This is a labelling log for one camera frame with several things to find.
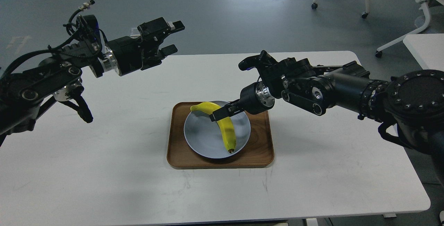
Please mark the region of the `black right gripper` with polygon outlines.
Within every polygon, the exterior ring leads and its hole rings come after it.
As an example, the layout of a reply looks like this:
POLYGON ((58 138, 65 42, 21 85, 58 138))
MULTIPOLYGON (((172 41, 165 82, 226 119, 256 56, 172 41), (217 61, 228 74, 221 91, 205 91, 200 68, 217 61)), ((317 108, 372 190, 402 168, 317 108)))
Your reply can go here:
POLYGON ((241 90, 238 102, 229 102, 209 115, 212 122, 222 120, 233 114, 246 111, 249 114, 259 114, 272 109, 275 98, 263 82, 254 82, 241 90))

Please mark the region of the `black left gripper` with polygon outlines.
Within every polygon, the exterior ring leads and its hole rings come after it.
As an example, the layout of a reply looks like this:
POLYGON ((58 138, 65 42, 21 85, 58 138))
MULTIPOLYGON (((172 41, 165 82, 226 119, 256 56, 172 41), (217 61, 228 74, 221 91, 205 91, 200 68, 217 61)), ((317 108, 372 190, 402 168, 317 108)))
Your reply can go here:
POLYGON ((113 54, 118 64, 118 75, 124 76, 137 70, 145 70, 161 64, 166 57, 178 52, 174 44, 159 49, 159 43, 176 32, 185 29, 179 20, 167 22, 163 17, 137 26, 141 38, 124 36, 113 40, 113 54))

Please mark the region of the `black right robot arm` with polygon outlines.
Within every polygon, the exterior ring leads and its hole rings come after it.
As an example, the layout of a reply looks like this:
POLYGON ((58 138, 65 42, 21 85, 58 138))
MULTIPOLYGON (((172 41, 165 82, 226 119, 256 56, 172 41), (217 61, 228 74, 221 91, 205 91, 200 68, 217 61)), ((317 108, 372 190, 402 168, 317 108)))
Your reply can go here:
POLYGON ((370 79, 369 71, 352 61, 342 66, 312 66, 308 59, 275 60, 266 51, 246 57, 238 67, 255 68, 259 82, 240 98, 212 112, 212 121, 240 112, 259 114, 276 99, 317 116, 339 106, 358 119, 380 123, 382 139, 425 154, 443 154, 443 72, 419 70, 390 81, 370 79))

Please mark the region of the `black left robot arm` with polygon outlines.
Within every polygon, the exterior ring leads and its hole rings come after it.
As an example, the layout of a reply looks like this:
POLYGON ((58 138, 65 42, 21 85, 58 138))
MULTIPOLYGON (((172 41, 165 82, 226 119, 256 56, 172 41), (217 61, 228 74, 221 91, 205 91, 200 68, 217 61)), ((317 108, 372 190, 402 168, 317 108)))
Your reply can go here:
POLYGON ((94 15, 81 12, 95 3, 89 0, 64 24, 69 38, 56 47, 24 54, 1 76, 1 142, 6 136, 33 131, 36 121, 54 103, 75 110, 84 122, 93 121, 82 97, 82 68, 89 67, 99 78, 114 70, 119 76, 159 66, 176 53, 175 45, 160 48, 169 35, 183 31, 181 21, 160 17, 138 25, 135 36, 108 40, 94 15))

